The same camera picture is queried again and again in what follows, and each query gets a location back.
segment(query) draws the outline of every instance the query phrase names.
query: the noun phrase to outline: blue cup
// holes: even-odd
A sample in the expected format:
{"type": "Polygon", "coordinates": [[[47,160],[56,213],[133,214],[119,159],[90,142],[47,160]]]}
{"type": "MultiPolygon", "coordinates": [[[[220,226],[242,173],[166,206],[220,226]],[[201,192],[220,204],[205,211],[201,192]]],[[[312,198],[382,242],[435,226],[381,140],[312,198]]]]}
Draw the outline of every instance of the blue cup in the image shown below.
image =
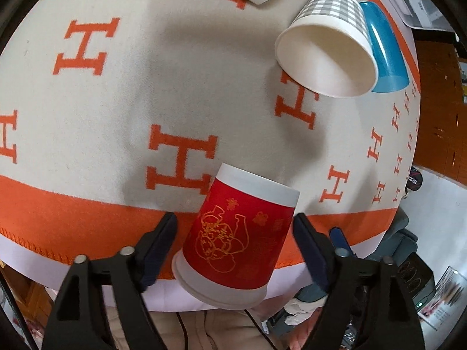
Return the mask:
{"type": "Polygon", "coordinates": [[[409,85],[409,75],[401,49],[385,14],[371,2],[360,3],[370,33],[373,56],[378,66],[378,82],[373,92],[389,93],[403,90],[409,85]]]}

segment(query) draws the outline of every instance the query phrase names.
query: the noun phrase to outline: metal screw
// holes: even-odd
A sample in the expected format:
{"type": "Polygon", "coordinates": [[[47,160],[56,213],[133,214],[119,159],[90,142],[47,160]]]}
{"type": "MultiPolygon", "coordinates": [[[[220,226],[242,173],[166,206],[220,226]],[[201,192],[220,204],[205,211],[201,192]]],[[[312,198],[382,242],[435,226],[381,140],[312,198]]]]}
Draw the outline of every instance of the metal screw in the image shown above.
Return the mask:
{"type": "Polygon", "coordinates": [[[341,258],[347,258],[350,255],[348,250],[343,249],[342,247],[338,247],[335,251],[336,255],[341,258]]]}
{"type": "Polygon", "coordinates": [[[75,263],[80,265],[81,263],[84,263],[87,259],[87,256],[81,254],[81,255],[78,255],[76,258],[75,258],[75,263]]]}
{"type": "Polygon", "coordinates": [[[394,259],[391,258],[390,256],[388,255],[385,255],[384,257],[382,257],[382,261],[384,263],[386,263],[387,265],[393,265],[394,264],[394,259]]]}
{"type": "Polygon", "coordinates": [[[120,255],[124,257],[131,255],[135,252],[135,248],[133,246],[125,246],[123,249],[120,250],[120,255]]]}

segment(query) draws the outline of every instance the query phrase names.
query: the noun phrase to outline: red paper cup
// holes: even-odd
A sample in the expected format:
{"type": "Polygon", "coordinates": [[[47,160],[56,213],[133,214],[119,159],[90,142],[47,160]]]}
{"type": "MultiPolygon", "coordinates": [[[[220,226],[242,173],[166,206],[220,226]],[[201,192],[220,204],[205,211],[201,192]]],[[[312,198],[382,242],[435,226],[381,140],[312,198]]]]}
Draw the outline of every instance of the red paper cup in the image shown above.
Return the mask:
{"type": "Polygon", "coordinates": [[[300,192],[222,164],[172,260],[181,286],[198,300],[246,309],[266,296],[300,192]]]}

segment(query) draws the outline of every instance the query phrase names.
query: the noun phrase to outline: cup base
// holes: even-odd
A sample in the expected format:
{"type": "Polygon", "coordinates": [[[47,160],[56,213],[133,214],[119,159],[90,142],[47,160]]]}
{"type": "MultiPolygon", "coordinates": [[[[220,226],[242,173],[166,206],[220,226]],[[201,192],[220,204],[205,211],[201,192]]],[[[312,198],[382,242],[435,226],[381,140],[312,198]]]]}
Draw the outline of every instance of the cup base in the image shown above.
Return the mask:
{"type": "Polygon", "coordinates": [[[172,272],[186,292],[213,307],[228,310],[249,309],[258,305],[266,297],[267,285],[257,289],[236,289],[222,286],[205,278],[186,261],[183,250],[178,251],[173,257],[172,272]]]}

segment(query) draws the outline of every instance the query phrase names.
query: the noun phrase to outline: gingham pattern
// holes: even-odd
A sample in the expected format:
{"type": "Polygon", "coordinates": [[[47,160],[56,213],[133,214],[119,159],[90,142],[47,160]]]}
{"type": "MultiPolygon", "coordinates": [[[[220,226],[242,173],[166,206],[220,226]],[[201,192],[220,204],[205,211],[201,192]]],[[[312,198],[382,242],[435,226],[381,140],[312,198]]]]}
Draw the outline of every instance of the gingham pattern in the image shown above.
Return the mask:
{"type": "Polygon", "coordinates": [[[369,40],[363,10],[356,0],[310,0],[300,11],[294,22],[300,18],[317,14],[340,18],[351,24],[369,40]]]}

